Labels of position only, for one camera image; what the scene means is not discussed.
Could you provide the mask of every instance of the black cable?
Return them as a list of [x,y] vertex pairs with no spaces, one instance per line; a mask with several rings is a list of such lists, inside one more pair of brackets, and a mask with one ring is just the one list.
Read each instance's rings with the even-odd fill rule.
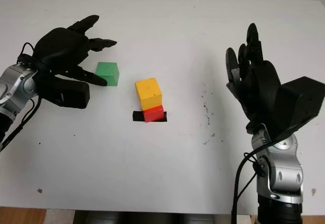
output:
[[256,177],[256,172],[254,173],[254,175],[252,176],[252,178],[248,181],[248,183],[246,183],[246,185],[243,187],[243,189],[240,191],[240,193],[237,196],[237,200],[241,197],[241,195],[244,193],[244,191],[247,189],[247,187],[250,185],[250,183],[254,180],[254,178]]
[[251,159],[248,159],[248,161],[250,161],[250,162],[252,162],[252,163],[257,162],[257,159],[255,158],[254,155],[253,155],[251,158],[253,158],[254,161],[252,161]]
[[23,129],[23,126],[25,126],[26,123],[35,115],[35,113],[37,112],[37,110],[39,109],[39,107],[41,105],[41,101],[42,101],[42,98],[39,97],[35,107],[34,107],[34,104],[33,104],[34,108],[32,109],[32,111],[29,110],[25,114],[25,116],[26,116],[31,111],[30,115],[28,117],[24,116],[21,123],[20,123],[20,125],[18,125],[18,127],[16,127],[16,129],[13,130],[13,132],[4,140],[4,142],[2,143],[2,147],[1,147],[0,152],[3,151],[8,146],[8,144],[14,139],[14,137]]
[[231,224],[237,224],[237,202],[238,202],[238,186],[239,186],[239,178],[240,178],[240,173],[245,165],[245,163],[255,154],[258,152],[269,148],[273,145],[275,145],[276,142],[270,142],[265,145],[260,146],[259,148],[253,150],[251,153],[247,154],[244,159],[240,162],[239,167],[236,172],[236,178],[235,178],[235,187],[234,187],[234,198],[233,198],[233,208],[232,208],[232,222]]
[[21,49],[21,52],[20,52],[20,55],[24,52],[24,49],[25,49],[25,46],[26,45],[29,45],[31,47],[31,49],[34,51],[34,47],[31,43],[29,42],[26,42],[23,46],[22,46],[22,49]]
[[35,102],[33,101],[33,99],[29,99],[32,102],[32,107],[29,111],[26,112],[26,114],[24,115],[24,117],[22,118],[21,122],[25,121],[25,118],[27,117],[27,115],[34,109],[35,107]]

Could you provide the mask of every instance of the green cube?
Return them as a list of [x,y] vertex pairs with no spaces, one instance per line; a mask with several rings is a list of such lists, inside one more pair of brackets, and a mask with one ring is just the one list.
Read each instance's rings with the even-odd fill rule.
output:
[[98,62],[96,75],[107,81],[107,86],[117,86],[120,75],[115,62]]

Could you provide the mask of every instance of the wooden block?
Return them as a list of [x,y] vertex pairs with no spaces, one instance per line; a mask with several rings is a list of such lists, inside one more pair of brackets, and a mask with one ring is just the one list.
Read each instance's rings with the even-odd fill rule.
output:
[[136,90],[143,111],[162,105],[163,95],[155,78],[136,82]]
[[98,62],[96,75],[107,81],[107,86],[117,86],[119,71],[115,62]]
[[144,121],[156,121],[164,118],[164,108],[163,106],[154,107],[143,111]]

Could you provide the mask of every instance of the red cube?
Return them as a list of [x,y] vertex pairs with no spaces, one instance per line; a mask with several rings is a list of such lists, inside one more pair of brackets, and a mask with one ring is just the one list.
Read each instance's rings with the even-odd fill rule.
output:
[[156,121],[164,118],[164,108],[163,106],[157,106],[148,110],[143,111],[144,121]]

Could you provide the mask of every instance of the yellow cube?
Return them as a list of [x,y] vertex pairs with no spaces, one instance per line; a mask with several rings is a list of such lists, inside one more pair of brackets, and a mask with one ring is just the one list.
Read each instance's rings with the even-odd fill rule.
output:
[[136,82],[136,90],[143,111],[162,105],[163,95],[155,78]]

